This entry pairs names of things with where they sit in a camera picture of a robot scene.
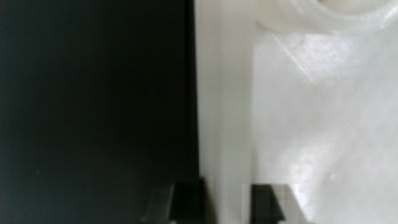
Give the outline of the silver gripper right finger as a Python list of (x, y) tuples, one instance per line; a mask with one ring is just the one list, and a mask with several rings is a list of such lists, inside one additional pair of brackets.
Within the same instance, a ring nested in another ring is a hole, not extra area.
[(304, 215), (288, 185), (251, 186), (251, 224), (315, 224)]

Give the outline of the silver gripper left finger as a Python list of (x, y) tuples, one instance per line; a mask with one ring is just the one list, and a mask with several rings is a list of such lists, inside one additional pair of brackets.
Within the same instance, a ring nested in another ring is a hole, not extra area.
[(216, 224), (207, 178), (146, 180), (145, 183), (148, 200), (141, 224)]

